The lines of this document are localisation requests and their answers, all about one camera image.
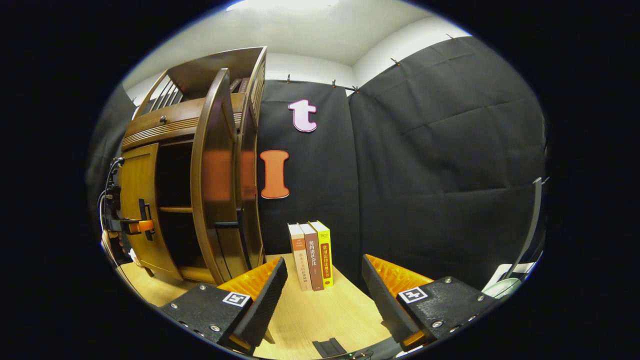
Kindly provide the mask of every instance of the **white wall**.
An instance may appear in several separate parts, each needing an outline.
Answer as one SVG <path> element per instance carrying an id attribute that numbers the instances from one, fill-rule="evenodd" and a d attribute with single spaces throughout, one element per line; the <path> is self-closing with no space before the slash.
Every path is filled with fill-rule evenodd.
<path id="1" fill-rule="evenodd" d="M 405 57 L 433 44 L 452 37 L 467 37 L 469 33 L 439 17 L 428 17 L 389 35 L 371 48 L 353 65 L 353 73 L 358 86 L 394 65 L 391 58 L 401 61 Z"/>
<path id="2" fill-rule="evenodd" d="M 356 84 L 353 68 L 349 65 L 308 56 L 267 53 L 264 78 L 266 80 L 309 81 L 351 88 Z"/>
<path id="3" fill-rule="evenodd" d="M 136 98 L 133 102 L 136 106 L 140 105 L 161 74 L 153 75 L 125 89 L 130 99 Z M 288 74 L 291 74 L 292 81 L 331 84 L 335 80 L 336 86 L 351 88 L 353 85 L 357 85 L 353 68 L 348 65 L 308 56 L 267 53 L 264 78 L 267 80 L 286 80 Z M 165 83 L 160 83 L 155 94 L 160 93 Z M 345 90 L 345 92 L 347 95 L 352 93 L 349 90 Z"/>
<path id="4" fill-rule="evenodd" d="M 295 81 L 331 84 L 335 80 L 336 85 L 346 88 L 351 88 L 353 85 L 362 86 L 393 65 L 394 62 L 390 58 L 401 61 L 425 47 L 450 39 L 447 34 L 454 38 L 470 36 L 466 31 L 444 19 L 428 17 L 389 35 L 372 47 L 352 67 L 309 56 L 267 52 L 264 76 L 267 80 L 286 80 L 287 75 L 291 74 L 291 80 Z M 135 105 L 140 105 L 158 76 L 160 74 L 155 74 L 125 89 L 130 99 L 136 97 Z M 162 90 L 163 85 L 161 83 L 158 86 L 157 94 Z M 345 92 L 347 95 L 352 93 L 350 90 Z"/>
<path id="5" fill-rule="evenodd" d="M 144 79 L 143 81 L 140 81 L 139 83 L 133 85 L 128 89 L 127 88 L 125 89 L 125 92 L 129 96 L 129 98 L 133 100 L 133 103 L 136 106 L 140 106 L 140 103 L 142 102 L 142 100 L 145 98 L 145 96 L 147 96 L 147 92 L 149 92 L 149 89 L 151 89 L 151 86 L 153 86 L 156 80 L 158 80 L 160 75 L 162 75 L 162 72 L 155 74 L 147 79 Z M 160 85 L 158 85 L 158 87 L 154 92 L 155 96 L 152 95 L 151 99 L 159 95 L 160 91 L 162 91 L 162 89 L 164 88 L 166 82 L 167 80 L 163 81 L 162 83 L 160 83 Z"/>

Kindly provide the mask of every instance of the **book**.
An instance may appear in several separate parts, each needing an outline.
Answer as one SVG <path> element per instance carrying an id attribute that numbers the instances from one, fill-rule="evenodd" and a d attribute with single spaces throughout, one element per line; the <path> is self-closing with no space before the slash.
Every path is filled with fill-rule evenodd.
<path id="1" fill-rule="evenodd" d="M 307 260 L 309 264 L 309 277 L 311 288 L 314 291 L 323 290 L 322 268 L 320 267 L 320 251 L 318 249 L 318 234 L 309 224 L 300 224 L 300 229 L 305 233 L 305 245 L 307 246 Z"/>
<path id="2" fill-rule="evenodd" d="M 240 85 L 240 81 L 242 81 L 242 79 L 235 79 L 234 82 L 229 85 L 229 92 L 234 92 L 237 86 Z"/>
<path id="3" fill-rule="evenodd" d="M 246 92 L 246 88 L 249 86 L 249 78 L 243 78 L 242 82 L 240 83 L 240 88 L 238 89 L 238 92 Z"/>
<path id="4" fill-rule="evenodd" d="M 305 243 L 305 233 L 300 225 L 287 224 L 289 226 L 289 238 L 291 239 L 291 252 L 293 261 L 298 271 L 298 280 L 302 291 L 311 290 L 311 278 L 309 277 L 309 265 L 307 261 L 307 245 Z"/>
<path id="5" fill-rule="evenodd" d="M 320 265 L 322 268 L 322 280 L 324 287 L 333 286 L 333 270 L 331 256 L 331 234 L 329 228 L 320 221 L 309 222 L 318 233 L 318 246 L 320 248 Z"/>

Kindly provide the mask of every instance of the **ceiling light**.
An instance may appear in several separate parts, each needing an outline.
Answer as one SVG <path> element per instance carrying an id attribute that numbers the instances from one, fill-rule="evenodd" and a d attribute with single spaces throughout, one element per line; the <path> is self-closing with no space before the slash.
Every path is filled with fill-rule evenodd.
<path id="1" fill-rule="evenodd" d="M 338 0 L 244 0 L 227 8 L 238 9 L 319 9 L 333 6 Z"/>

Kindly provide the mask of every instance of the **ceiling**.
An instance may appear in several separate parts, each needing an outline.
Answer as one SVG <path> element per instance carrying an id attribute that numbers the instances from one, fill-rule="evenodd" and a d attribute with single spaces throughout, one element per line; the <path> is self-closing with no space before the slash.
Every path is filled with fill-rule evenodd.
<path id="1" fill-rule="evenodd" d="M 314 10 L 225 9 L 169 39 L 124 79 L 129 88 L 164 69 L 219 51 L 268 46 L 269 53 L 311 56 L 353 66 L 395 31 L 432 16 L 400 0 L 338 0 Z"/>

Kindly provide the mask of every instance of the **book spine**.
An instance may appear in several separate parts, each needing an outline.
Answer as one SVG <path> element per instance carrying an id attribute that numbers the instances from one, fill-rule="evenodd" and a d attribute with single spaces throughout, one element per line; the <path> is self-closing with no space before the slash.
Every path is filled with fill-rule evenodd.
<path id="1" fill-rule="evenodd" d="M 240 83 L 240 89 L 238 89 L 238 92 L 246 92 L 247 86 L 249 86 L 249 78 L 243 78 L 242 83 Z"/>
<path id="2" fill-rule="evenodd" d="M 229 85 L 229 92 L 234 92 L 234 90 L 236 89 L 236 87 L 238 85 L 240 85 L 240 81 L 242 81 L 241 79 L 235 79 L 233 83 L 231 83 L 231 85 Z"/>
<path id="3" fill-rule="evenodd" d="M 331 235 L 329 230 L 318 231 L 318 244 L 320 246 L 322 278 L 326 288 L 327 286 L 333 286 Z"/>
<path id="4" fill-rule="evenodd" d="M 298 271 L 298 280 L 300 280 L 300 289 L 302 291 L 311 290 L 311 279 L 309 277 L 307 246 L 305 245 L 304 235 L 291 236 L 291 252 L 293 253 L 293 261 Z"/>
<path id="5" fill-rule="evenodd" d="M 322 268 L 320 267 L 320 250 L 318 247 L 318 235 L 316 232 L 305 234 L 307 242 L 307 257 L 309 263 L 309 277 L 311 278 L 311 288 L 314 291 L 323 290 Z"/>

